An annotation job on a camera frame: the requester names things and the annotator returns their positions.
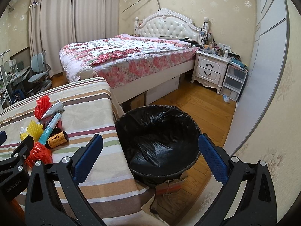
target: curtain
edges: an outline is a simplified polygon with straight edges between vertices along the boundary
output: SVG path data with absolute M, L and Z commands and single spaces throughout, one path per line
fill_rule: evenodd
M 45 60 L 50 65 L 50 76 L 62 72 L 60 49 L 75 42 L 72 32 L 72 0 L 41 1 L 41 39 Z
M 31 6 L 29 9 L 29 48 L 30 56 L 41 53 L 42 41 L 41 41 L 41 31 L 40 31 L 40 11 L 41 11 L 41 0 L 31 0 L 30 4 L 36 1 L 39 4 L 36 6 Z
M 104 38 L 104 0 L 74 0 L 74 21 L 77 42 Z
M 105 0 L 104 38 L 118 35 L 119 0 Z

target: white nightstand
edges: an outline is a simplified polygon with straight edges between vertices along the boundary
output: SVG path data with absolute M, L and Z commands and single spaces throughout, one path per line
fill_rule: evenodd
M 205 87 L 216 88 L 216 93 L 219 94 L 228 63 L 229 59 L 224 57 L 197 52 L 191 83 L 196 80 Z

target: drawer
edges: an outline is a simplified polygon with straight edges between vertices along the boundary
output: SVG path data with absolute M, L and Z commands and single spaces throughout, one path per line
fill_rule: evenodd
M 211 60 L 208 60 L 208 59 L 201 58 L 201 57 L 199 59 L 198 66 L 201 66 L 203 68 L 206 68 L 206 69 L 209 69 L 209 70 L 212 70 L 215 72 L 219 72 L 219 69 L 221 67 L 220 64 L 213 62 Z
M 204 67 L 197 66 L 195 76 L 217 85 L 221 74 Z

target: black trash bag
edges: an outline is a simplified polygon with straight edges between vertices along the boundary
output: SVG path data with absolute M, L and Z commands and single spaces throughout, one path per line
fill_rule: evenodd
M 121 116 L 115 126 L 135 179 L 150 187 L 179 179 L 201 154 L 198 125 L 175 106 L 136 108 Z

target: headboard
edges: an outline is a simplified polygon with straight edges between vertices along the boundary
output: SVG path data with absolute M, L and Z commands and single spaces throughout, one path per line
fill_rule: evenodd
M 139 25 L 138 17 L 136 17 L 135 22 L 135 33 L 143 37 L 188 37 L 199 41 L 201 32 L 201 28 L 196 27 L 192 19 L 167 8 L 162 8 L 144 19 L 140 26 L 137 25 Z

